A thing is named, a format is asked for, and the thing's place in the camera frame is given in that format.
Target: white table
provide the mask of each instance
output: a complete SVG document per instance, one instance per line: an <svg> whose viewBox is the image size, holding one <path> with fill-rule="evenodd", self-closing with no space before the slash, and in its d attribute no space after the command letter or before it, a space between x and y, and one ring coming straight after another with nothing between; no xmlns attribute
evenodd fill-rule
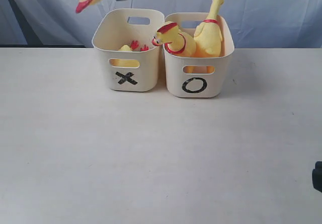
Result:
<svg viewBox="0 0 322 224"><path fill-rule="evenodd" d="M321 49L237 49L213 99L109 90L96 59L0 49L1 224L321 223Z"/></svg>

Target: black letter x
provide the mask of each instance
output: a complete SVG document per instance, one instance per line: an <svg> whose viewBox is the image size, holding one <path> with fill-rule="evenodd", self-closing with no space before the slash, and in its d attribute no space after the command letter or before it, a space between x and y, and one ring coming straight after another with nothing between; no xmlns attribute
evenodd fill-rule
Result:
<svg viewBox="0 0 322 224"><path fill-rule="evenodd" d="M122 79L119 80L118 84L123 84L124 82L130 82L133 85L136 85L137 82L133 79L131 79L134 74L132 72L127 73L126 75L121 74L120 72L115 73L118 77L121 77Z"/></svg>

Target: red collar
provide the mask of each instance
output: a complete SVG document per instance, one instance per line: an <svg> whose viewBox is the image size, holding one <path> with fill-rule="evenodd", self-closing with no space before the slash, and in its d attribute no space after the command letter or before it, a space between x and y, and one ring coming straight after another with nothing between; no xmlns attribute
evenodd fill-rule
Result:
<svg viewBox="0 0 322 224"><path fill-rule="evenodd" d="M214 23L214 24L218 24L218 21L217 20L214 20L214 19L205 19L204 20L205 23Z"/></svg>
<svg viewBox="0 0 322 224"><path fill-rule="evenodd" d="M183 53L183 51L185 51L185 49L186 49L186 38L182 34L180 34L180 35L184 39L184 45L183 45L181 50L172 51L172 50L169 49L168 44L167 43L165 44L165 48L166 48L167 52L169 52L170 54L181 54L181 53Z"/></svg>

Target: white plastic bin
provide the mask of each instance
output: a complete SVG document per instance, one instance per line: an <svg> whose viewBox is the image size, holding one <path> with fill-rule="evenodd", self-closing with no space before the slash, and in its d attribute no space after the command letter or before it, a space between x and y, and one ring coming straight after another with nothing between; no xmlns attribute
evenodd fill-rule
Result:
<svg viewBox="0 0 322 224"><path fill-rule="evenodd" d="M166 21L178 23L182 31L193 36L195 28L183 28L182 23L187 21L195 22L194 27L196 27L199 22L206 19L207 15L208 13L175 13L167 16ZM225 19L219 16L218 22L224 38L224 54L222 57L178 57L164 50L167 89L173 95L184 98L210 98L220 93L227 74L231 55L234 52L234 43ZM215 71L210 74L185 73L184 67L188 65L213 66Z"/></svg>
<svg viewBox="0 0 322 224"><path fill-rule="evenodd" d="M129 19L148 18L149 24L131 24ZM120 91L145 92L157 84L159 47L151 37L165 21L163 13L149 9L116 9L110 11L95 32L92 44L99 54L109 88ZM139 41L139 48L146 44L148 51L118 51L123 45ZM114 59L132 59L138 67L117 67Z"/></svg>

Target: red beak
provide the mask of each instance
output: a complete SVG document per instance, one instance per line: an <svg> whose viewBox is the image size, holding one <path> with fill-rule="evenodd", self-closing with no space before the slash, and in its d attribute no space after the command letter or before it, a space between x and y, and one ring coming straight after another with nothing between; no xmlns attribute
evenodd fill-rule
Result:
<svg viewBox="0 0 322 224"><path fill-rule="evenodd" d="M83 11L93 0L86 0L84 2L79 2L76 7L76 13L79 14Z"/></svg>
<svg viewBox="0 0 322 224"><path fill-rule="evenodd" d="M154 41L154 39L152 39L152 44L153 44L154 46L160 46L159 44L157 44L157 43Z"/></svg>

